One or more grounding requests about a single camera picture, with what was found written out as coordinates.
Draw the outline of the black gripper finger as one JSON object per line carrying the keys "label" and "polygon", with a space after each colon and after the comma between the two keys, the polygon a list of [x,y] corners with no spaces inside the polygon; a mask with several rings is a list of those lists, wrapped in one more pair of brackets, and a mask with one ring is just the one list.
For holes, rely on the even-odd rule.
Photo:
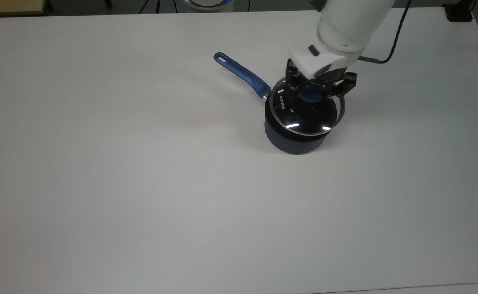
{"label": "black gripper finger", "polygon": [[354,72],[344,72],[342,77],[328,82],[327,96],[328,97],[345,97],[356,86],[358,75]]}
{"label": "black gripper finger", "polygon": [[285,92],[290,105],[293,105],[298,97],[302,86],[302,73],[299,71],[291,58],[287,60],[285,72]]}

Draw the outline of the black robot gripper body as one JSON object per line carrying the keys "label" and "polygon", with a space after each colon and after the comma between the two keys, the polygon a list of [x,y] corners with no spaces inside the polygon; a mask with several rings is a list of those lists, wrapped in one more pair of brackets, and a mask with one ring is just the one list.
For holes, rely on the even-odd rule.
{"label": "black robot gripper body", "polygon": [[332,69],[332,65],[327,65],[311,78],[307,78],[297,66],[293,65],[293,89],[303,91],[312,84],[322,86],[333,84],[343,79],[346,70],[347,67]]}

